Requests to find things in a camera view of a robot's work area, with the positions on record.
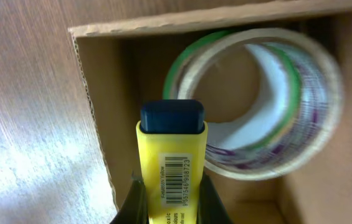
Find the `corrugated cardboard edge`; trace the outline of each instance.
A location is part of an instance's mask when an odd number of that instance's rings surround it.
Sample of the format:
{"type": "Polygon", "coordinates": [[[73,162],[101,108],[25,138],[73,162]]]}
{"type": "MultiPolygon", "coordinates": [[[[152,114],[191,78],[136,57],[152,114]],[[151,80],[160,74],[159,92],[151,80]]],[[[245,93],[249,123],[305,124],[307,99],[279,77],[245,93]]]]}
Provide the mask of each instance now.
{"type": "Polygon", "coordinates": [[[214,29],[251,22],[288,17],[305,17],[352,11],[352,0],[272,1],[242,6],[218,7],[199,11],[71,27],[77,37],[125,34],[170,34],[192,30],[214,29]]]}
{"type": "Polygon", "coordinates": [[[108,181],[109,181],[109,184],[110,184],[111,190],[112,190],[113,204],[115,205],[116,210],[119,211],[119,207],[118,207],[118,205],[116,203],[115,186],[112,183],[112,178],[111,178],[111,174],[110,174],[110,171],[109,171],[109,168],[108,168],[108,164],[107,164],[107,161],[105,160],[105,152],[102,150],[102,143],[101,143],[100,135],[98,133],[97,122],[96,122],[96,119],[95,119],[94,106],[93,106],[93,103],[91,101],[90,93],[88,92],[87,80],[86,80],[86,78],[84,76],[82,61],[80,60],[80,55],[79,55],[79,52],[78,52],[77,41],[76,41],[76,38],[73,35],[72,35],[72,44],[73,44],[73,47],[74,47],[74,50],[75,50],[75,54],[76,54],[76,58],[77,58],[77,62],[78,62],[78,65],[79,65],[80,78],[82,80],[83,86],[84,86],[85,91],[86,91],[86,96],[87,96],[87,100],[88,100],[88,106],[90,107],[90,112],[91,112],[91,115],[92,115],[92,118],[93,118],[95,132],[96,132],[97,138],[98,138],[98,143],[100,145],[100,150],[101,150],[101,154],[102,154],[102,160],[103,160],[103,162],[105,164],[105,168],[107,169],[108,181]]]}

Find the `cardboard box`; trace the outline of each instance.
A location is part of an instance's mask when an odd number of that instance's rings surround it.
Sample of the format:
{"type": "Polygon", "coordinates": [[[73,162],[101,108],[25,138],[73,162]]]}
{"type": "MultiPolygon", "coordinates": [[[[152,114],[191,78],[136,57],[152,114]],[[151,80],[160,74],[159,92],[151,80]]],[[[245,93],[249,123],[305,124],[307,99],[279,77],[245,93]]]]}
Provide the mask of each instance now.
{"type": "Polygon", "coordinates": [[[161,98],[177,55],[214,29],[286,27],[315,38],[340,63],[346,103],[335,135],[307,165],[278,179],[246,182],[208,173],[235,223],[352,224],[349,11],[352,1],[347,0],[274,1],[70,28],[118,206],[132,172],[140,171],[135,133],[140,106],[161,98]]]}

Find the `yellow highlighter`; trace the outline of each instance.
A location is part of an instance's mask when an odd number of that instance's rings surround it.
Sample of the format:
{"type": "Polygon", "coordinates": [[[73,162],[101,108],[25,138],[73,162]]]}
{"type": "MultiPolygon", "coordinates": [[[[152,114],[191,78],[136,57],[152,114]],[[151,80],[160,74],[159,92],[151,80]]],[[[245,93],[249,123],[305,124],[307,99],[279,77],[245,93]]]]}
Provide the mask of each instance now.
{"type": "Polygon", "coordinates": [[[207,138],[202,104],[149,102],[136,131],[150,224],[195,224],[207,138]]]}

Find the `wood grain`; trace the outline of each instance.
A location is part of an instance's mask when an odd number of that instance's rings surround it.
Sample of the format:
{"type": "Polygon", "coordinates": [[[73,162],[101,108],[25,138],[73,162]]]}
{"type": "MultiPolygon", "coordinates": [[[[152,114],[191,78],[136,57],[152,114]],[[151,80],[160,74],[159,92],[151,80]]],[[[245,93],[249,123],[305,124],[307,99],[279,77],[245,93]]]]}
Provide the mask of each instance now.
{"type": "Polygon", "coordinates": [[[228,1],[0,1],[0,223],[115,215],[67,28],[228,1]]]}

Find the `barcode label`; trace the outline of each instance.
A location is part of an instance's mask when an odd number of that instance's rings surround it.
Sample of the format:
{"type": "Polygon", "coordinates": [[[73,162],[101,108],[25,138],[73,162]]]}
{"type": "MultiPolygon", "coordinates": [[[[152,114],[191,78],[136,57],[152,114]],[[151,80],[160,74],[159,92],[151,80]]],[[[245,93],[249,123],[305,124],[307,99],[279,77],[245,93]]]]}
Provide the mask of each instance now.
{"type": "Polygon", "coordinates": [[[191,190],[191,159],[188,153],[159,155],[161,203],[165,207],[187,207],[191,190]]]}

